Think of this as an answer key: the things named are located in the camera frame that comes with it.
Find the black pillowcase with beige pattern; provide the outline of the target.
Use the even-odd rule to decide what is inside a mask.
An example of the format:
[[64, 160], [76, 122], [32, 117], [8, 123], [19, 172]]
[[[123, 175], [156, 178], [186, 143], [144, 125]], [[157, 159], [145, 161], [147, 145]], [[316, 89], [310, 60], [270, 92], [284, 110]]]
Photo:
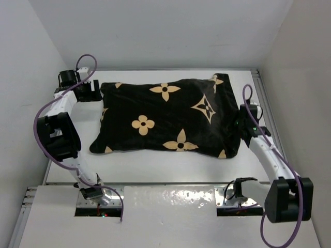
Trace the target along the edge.
[[113, 151], [193, 151], [237, 155], [239, 109], [227, 74], [160, 84], [104, 82], [100, 132], [93, 154]]

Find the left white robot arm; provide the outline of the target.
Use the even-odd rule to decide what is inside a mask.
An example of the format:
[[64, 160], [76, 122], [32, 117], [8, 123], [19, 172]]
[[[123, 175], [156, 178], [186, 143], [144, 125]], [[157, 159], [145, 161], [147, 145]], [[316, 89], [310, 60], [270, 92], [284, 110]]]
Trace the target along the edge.
[[87, 67], [62, 71], [58, 75], [58, 88], [49, 111], [39, 117], [36, 131], [39, 140], [51, 157], [61, 164], [77, 181], [78, 188], [85, 200], [100, 204], [105, 197], [101, 189], [101, 179], [88, 168], [80, 155], [81, 140], [70, 118], [74, 105], [78, 102], [98, 102], [102, 100], [99, 82], [86, 80], [91, 75]]

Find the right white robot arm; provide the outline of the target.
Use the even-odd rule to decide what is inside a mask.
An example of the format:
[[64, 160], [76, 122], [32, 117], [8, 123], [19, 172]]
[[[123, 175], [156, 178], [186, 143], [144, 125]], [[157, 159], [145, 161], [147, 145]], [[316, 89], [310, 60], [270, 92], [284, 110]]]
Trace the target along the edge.
[[231, 181], [233, 194], [224, 189], [226, 200], [252, 198], [264, 208], [272, 223], [308, 221], [311, 219], [313, 183], [289, 168], [284, 157], [273, 142], [267, 127], [260, 127], [258, 107], [246, 101], [240, 106], [235, 123], [241, 139], [263, 166], [270, 186], [265, 186], [253, 177], [242, 177]]

